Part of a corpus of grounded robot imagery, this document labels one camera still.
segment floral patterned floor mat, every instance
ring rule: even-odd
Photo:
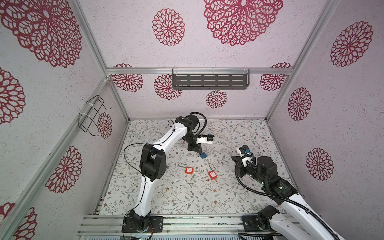
[[[154,142],[168,130],[167,120],[131,121],[123,149],[131,143]],[[202,144],[208,157],[202,159],[187,151],[187,144],[179,140],[167,154],[167,171],[152,199],[154,214],[252,214],[267,205],[276,206],[267,197],[248,192],[235,179],[231,156],[236,148],[248,145],[258,156],[270,156],[278,166],[279,176],[291,182],[264,120],[208,120],[203,134],[214,134],[214,143]],[[143,145],[126,149],[126,158],[139,168]],[[185,173],[190,166],[195,172]],[[218,177],[211,180],[208,172],[215,170]],[[100,214],[124,215],[134,207],[140,188],[141,175],[126,164],[120,153]],[[253,189],[261,184],[244,176],[242,181]]]

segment red medallion pattern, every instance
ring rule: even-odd
[[[272,66],[272,68],[290,68],[289,63],[278,63]],[[268,91],[279,89],[283,84],[287,75],[285,74],[263,74],[260,78],[260,86]]]
[[[227,103],[228,95],[221,90],[214,90],[210,92],[205,98],[205,102],[211,108],[219,108]]]
[[[174,46],[184,37],[183,19],[173,9],[164,8],[158,11],[152,24],[153,33],[156,38],[166,46]]]
[[[13,235],[13,240],[31,240],[35,235],[35,229],[37,227],[37,214],[35,208],[31,207],[28,211],[28,215],[24,217],[21,225],[17,228]]]
[[[0,206],[0,224],[4,221],[5,217],[14,205],[15,203],[7,202],[6,204]]]
[[[66,68],[80,58],[81,33],[66,0],[0,0],[0,15],[38,60]]]
[[[68,191],[79,179],[83,167],[82,162],[79,150],[70,146],[67,154],[63,156],[45,186],[50,192],[63,193]]]
[[[132,66],[124,63],[119,63],[114,66],[115,68],[133,68]],[[113,82],[116,86],[127,91],[136,92],[143,86],[143,78],[141,74],[114,74],[111,75]]]
[[[305,88],[296,89],[288,101],[289,116],[295,121],[303,120],[311,109],[311,95]]]
[[[168,100],[178,98],[183,93],[183,90],[172,88],[172,76],[169,74],[158,76],[153,87],[157,95]]]
[[[112,120],[108,113],[102,113],[97,121],[100,136],[108,138],[112,133]]]
[[[265,33],[283,0],[204,0],[208,29],[221,43],[244,45]]]
[[[363,56],[372,41],[372,26],[360,21],[344,29],[331,48],[331,61],[338,67],[348,66]]]
[[[309,173],[318,180],[327,180],[333,173],[333,161],[324,149],[314,148],[307,155]]]
[[[18,118],[25,106],[23,87],[0,67],[0,125]]]

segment robotic arm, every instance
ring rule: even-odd
[[[264,231],[277,231],[288,240],[345,240],[313,211],[288,181],[278,176],[277,165],[272,158],[262,156],[256,160],[246,145],[240,147],[238,151],[240,157],[232,156],[232,160],[236,163],[235,174],[240,184],[250,190],[239,178],[245,174],[261,183],[264,193],[253,189],[250,191],[270,197],[287,210],[309,234],[291,224],[276,208],[270,205],[258,213],[256,226]]]
[[[198,124],[199,119],[192,113],[186,117],[180,116],[175,120],[174,127],[162,138],[154,144],[144,145],[139,165],[142,175],[139,198],[137,199],[136,207],[134,207],[127,216],[131,223],[131,228],[134,230],[142,232],[148,228],[153,193],[159,179],[167,169],[166,154],[173,145],[182,138],[188,144],[188,151],[194,151],[202,155],[201,144],[213,143],[214,135],[199,135],[204,129],[206,122],[202,130],[194,135],[192,131]]]

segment blue connector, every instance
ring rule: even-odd
[[[204,152],[202,154],[200,154],[201,158],[206,158],[207,157],[207,154]]]

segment red floral wall pattern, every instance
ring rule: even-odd
[[[63,193],[68,191],[79,179],[83,167],[82,162],[79,150],[70,146],[45,186],[50,192]]]
[[[81,33],[66,0],[0,0],[2,24],[38,60],[66,68],[80,58]]]
[[[157,12],[152,21],[152,29],[156,38],[166,46],[178,44],[185,33],[183,18],[169,8]]]
[[[296,89],[288,101],[289,116],[295,121],[303,120],[311,109],[311,95],[305,88]]]
[[[0,125],[18,118],[24,106],[23,87],[9,72],[0,67]]]
[[[338,67],[348,66],[363,56],[372,41],[372,26],[360,21],[344,29],[331,48],[331,61]]]
[[[169,74],[158,76],[153,87],[157,95],[168,100],[178,98],[183,93],[183,90],[172,88],[172,76]]]
[[[309,173],[318,180],[327,180],[333,173],[333,161],[324,149],[314,148],[307,155]]]
[[[4,221],[5,217],[14,205],[15,203],[7,202],[6,204],[0,206],[0,224]]]
[[[24,217],[21,225],[17,228],[13,235],[13,240],[31,240],[35,235],[35,229],[37,227],[37,214],[35,208],[31,207],[28,211],[28,215]]]
[[[211,108],[220,108],[227,103],[228,95],[221,90],[210,92],[205,98],[205,103]]]
[[[133,68],[132,66],[124,63],[119,63],[114,66],[115,68]],[[141,74],[114,74],[111,75],[113,82],[116,86],[127,91],[136,92],[143,86],[143,78]]]
[[[290,68],[292,67],[289,63],[278,63],[273,65],[271,68]],[[260,78],[260,86],[268,91],[279,89],[283,84],[287,75],[284,74],[263,74]]]
[[[108,138],[112,133],[112,120],[108,113],[102,113],[97,121],[100,136]]]
[[[265,33],[283,0],[204,0],[207,28],[221,43],[244,45]]]

